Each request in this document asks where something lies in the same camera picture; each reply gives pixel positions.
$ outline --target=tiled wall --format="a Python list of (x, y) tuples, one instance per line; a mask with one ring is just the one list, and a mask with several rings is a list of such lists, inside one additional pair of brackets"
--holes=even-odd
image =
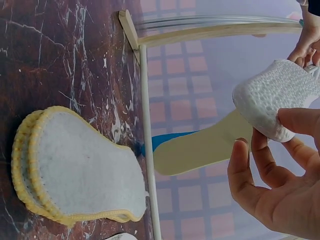
[[(283, 0), (282, 3), (286, 6), (289, 1), (293, 2)], [(145, 19), (196, 13), (286, 17), (296, 10), (296, 5), (289, 10), (283, 5), (278, 0), (259, 3), (253, 0), (141, 0)], [(280, 38), (287, 41), (286, 45), (272, 49)], [(241, 36), (149, 48), (152, 135), (196, 131), (217, 123), (233, 110), (230, 97), (226, 97), (231, 96), (233, 85), (263, 70), (273, 59), (288, 54), (295, 41), (288, 36), (259, 39)], [(172, 177), (156, 174), (164, 240), (281, 238), (232, 200), (227, 165), (225, 161)]]

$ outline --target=insole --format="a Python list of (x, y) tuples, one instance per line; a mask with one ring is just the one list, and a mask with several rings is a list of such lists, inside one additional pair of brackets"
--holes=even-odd
[(30, 135), (42, 112), (42, 110), (38, 110), (29, 114), (17, 129), (11, 156), (13, 186), (18, 198), (25, 203), (25, 206), (29, 211), (71, 227), (74, 224), (73, 221), (60, 221), (59, 218), (52, 216), (47, 210), (45, 210), (29, 178), (28, 146)]
[(137, 240), (137, 238), (129, 233), (120, 233), (104, 240)]
[[(196, 132), (198, 132), (198, 131), (177, 132), (177, 133), (168, 133), (168, 134), (153, 136), (151, 138), (152, 152), (154, 152), (159, 145), (163, 144), (166, 141), (169, 141), (171, 139), (175, 139), (178, 137), (182, 137), (185, 135), (193, 134)], [(144, 157), (146, 156), (146, 146), (144, 144), (141, 146), (141, 153)]]
[(320, 96), (312, 74), (286, 59), (278, 59), (263, 72), (238, 84), (232, 99), (239, 113), (259, 132), (277, 142), (290, 141), (295, 133), (278, 120), (280, 108), (308, 108)]
[(182, 174), (230, 158), (237, 138), (251, 142), (252, 126), (237, 110), (217, 124), (160, 144), (153, 153), (155, 170), (167, 176)]
[(49, 107), (23, 120), (11, 166), (26, 207), (69, 228), (100, 218), (137, 222), (145, 213), (148, 194), (132, 150), (68, 108)]

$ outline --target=wooden frame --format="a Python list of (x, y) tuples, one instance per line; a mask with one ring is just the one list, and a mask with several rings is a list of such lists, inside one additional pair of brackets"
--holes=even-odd
[[(138, 37), (135, 25), (128, 10), (118, 13), (119, 21), (124, 33), (134, 52), (136, 60), (140, 64), (141, 85), (142, 85), (142, 110), (143, 127), (145, 139), (147, 178), (149, 185), (149, 196), (151, 202), (151, 219), (153, 226), (154, 240), (162, 240), (159, 210), (157, 202), (156, 180), (154, 171), (154, 160), (152, 150), (151, 122), (149, 109), (148, 92), (148, 66), (147, 48), (157, 47), (166, 44), (173, 44), (183, 41), (202, 40), (209, 38), (220, 38), (239, 35), (264, 35), (264, 34), (299, 34), (302, 26), (297, 23), (245, 23), (215, 25), (206, 27), (196, 27), (191, 29), (177, 30), (152, 36)], [(287, 236), (282, 240), (303, 240), (295, 236)]]

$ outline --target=blue insole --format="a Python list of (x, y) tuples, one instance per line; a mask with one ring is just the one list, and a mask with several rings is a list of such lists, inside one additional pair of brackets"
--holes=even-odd
[[(152, 141), (152, 152), (154, 152), (156, 150), (156, 148), (164, 143), (164, 142), (167, 142), (171, 139), (175, 139), (175, 138), (178, 138), (178, 137), (182, 137), (182, 136), (185, 136), (185, 135), (189, 135), (189, 134), (193, 134), (193, 133), (196, 133), (198, 131), (189, 131), (189, 132), (180, 132), (180, 133), (169, 133), (169, 134), (163, 134), (163, 135), (158, 135), (158, 136), (153, 136), (151, 141)], [(145, 148), (145, 145), (143, 144), (141, 146), (141, 153), (142, 155), (145, 157), (146, 156), (146, 148)]]

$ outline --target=table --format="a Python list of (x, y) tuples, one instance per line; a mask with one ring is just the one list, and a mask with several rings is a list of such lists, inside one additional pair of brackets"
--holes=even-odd
[[(116, 233), (153, 240), (150, 204), (140, 222), (108, 219), (74, 228), (29, 212), (11, 179), (15, 132), (26, 115), (68, 107), (139, 154), (143, 142), (140, 68), (117, 11), (141, 16), (138, 0), (0, 2), (0, 239), (102, 240)], [(146, 161), (138, 157), (146, 179)]]

